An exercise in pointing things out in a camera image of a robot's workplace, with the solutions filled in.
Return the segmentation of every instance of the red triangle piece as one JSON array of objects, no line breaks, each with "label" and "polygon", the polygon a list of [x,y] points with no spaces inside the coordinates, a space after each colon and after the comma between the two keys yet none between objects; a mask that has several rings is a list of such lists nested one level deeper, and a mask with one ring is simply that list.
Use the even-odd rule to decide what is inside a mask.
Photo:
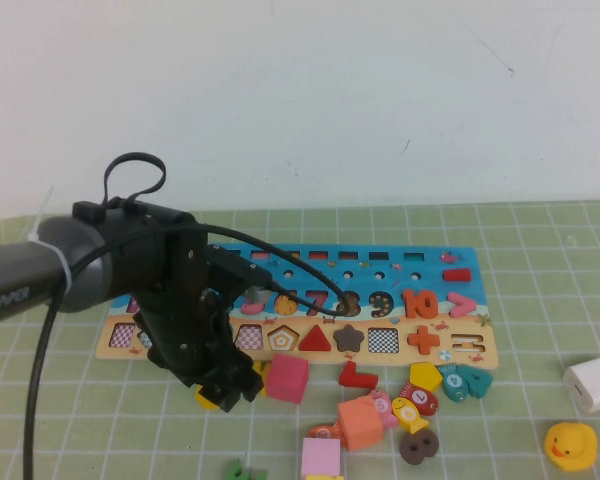
[{"label": "red triangle piece", "polygon": [[320,326],[314,325],[298,345],[298,350],[301,352],[330,352],[331,344],[324,336]]}]

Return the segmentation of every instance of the brown star piece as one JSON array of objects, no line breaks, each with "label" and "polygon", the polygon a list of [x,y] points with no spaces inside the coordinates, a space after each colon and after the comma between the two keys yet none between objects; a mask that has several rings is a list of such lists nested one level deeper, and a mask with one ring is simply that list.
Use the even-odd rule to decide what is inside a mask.
[{"label": "brown star piece", "polygon": [[362,340],[364,340],[364,333],[360,330],[356,330],[348,323],[344,328],[335,332],[333,338],[338,344],[339,352],[346,352],[347,350],[359,352],[360,344],[362,343]]}]

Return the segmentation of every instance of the green piece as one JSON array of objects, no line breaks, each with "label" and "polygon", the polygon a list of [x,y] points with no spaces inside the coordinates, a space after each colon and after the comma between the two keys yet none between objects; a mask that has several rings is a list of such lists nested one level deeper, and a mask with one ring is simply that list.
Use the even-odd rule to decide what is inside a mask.
[{"label": "green piece", "polygon": [[469,395],[475,398],[484,397],[493,382],[491,374],[470,365],[458,365],[457,372],[467,383]]},{"label": "green piece", "polygon": [[240,460],[234,460],[227,467],[227,474],[224,478],[225,480],[267,480],[267,474],[260,472],[255,476],[249,476],[249,472],[242,469]]},{"label": "green piece", "polygon": [[227,467],[225,480],[249,480],[249,473],[242,469],[240,460],[235,460]]},{"label": "green piece", "polygon": [[455,363],[438,367],[438,370],[442,374],[442,390],[444,390],[445,395],[449,397],[449,400],[460,403],[467,398],[469,386],[467,385],[467,382],[458,375]]}]

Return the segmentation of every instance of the white power adapter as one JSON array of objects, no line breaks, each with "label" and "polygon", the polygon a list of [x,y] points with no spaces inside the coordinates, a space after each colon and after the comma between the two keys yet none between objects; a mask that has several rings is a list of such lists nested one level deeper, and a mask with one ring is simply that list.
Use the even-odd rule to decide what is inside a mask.
[{"label": "white power adapter", "polygon": [[584,413],[600,410],[600,358],[567,368],[563,380]]}]

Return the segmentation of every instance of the shape sorter board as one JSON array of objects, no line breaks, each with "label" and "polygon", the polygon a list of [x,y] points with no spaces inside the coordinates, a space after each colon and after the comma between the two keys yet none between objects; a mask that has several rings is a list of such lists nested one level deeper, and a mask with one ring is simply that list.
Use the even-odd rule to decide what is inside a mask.
[{"label": "shape sorter board", "polygon": [[[250,245],[222,246],[268,269],[276,281],[297,295],[330,309],[342,308],[333,292],[295,265]],[[240,298],[230,313],[230,322],[236,345],[254,360],[270,360],[275,352],[285,352],[312,363],[354,360],[371,365],[408,365],[431,361],[436,365],[477,364],[487,369],[498,366],[474,249],[280,247],[333,279],[352,302],[353,316],[326,317],[283,295],[271,295],[263,304],[248,304]],[[443,272],[453,269],[468,269],[471,281],[445,281]],[[477,307],[452,318],[449,312],[455,304],[447,300],[450,293],[474,300]],[[137,308],[130,296],[113,302],[96,350],[98,358],[146,358],[151,343],[133,323]],[[315,342],[322,344],[321,351],[313,351]],[[431,344],[428,354],[421,349],[422,343]]]}]

